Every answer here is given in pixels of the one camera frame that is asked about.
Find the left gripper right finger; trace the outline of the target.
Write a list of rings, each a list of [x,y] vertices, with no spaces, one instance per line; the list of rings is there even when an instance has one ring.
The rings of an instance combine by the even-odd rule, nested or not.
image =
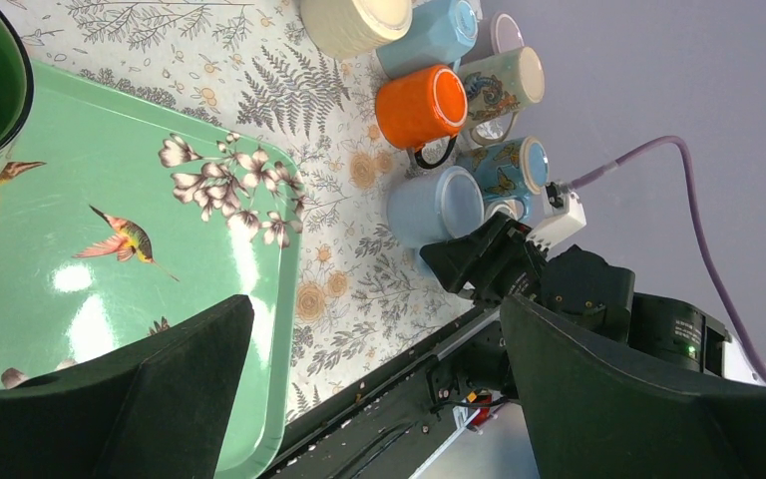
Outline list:
[[[500,321],[544,478],[766,478],[766,387],[633,350],[519,297]]]

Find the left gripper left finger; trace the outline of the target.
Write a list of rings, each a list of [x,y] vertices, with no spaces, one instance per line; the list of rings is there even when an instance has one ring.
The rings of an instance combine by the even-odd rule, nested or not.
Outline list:
[[[250,344],[234,295],[96,359],[0,390],[0,478],[210,478]]]

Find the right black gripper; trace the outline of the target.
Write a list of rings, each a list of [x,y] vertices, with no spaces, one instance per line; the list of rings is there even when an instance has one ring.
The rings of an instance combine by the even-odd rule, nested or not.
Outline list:
[[[628,341],[635,273],[574,244],[551,259],[495,213],[472,233],[419,248],[441,287],[474,303],[519,295],[619,343]]]

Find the light blue ribbed mug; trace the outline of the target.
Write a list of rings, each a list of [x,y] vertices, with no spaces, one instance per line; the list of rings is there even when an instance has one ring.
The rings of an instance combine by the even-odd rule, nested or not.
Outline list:
[[[454,166],[407,180],[389,194],[388,227],[405,248],[458,239],[484,221],[484,201],[473,176]]]

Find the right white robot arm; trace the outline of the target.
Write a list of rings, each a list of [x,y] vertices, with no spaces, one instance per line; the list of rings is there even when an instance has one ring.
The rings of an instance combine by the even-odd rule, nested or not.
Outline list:
[[[448,292],[495,306],[518,295],[571,323],[680,368],[762,384],[726,326],[678,299],[641,293],[632,270],[574,244],[554,257],[530,228],[495,214],[471,234],[419,248]]]

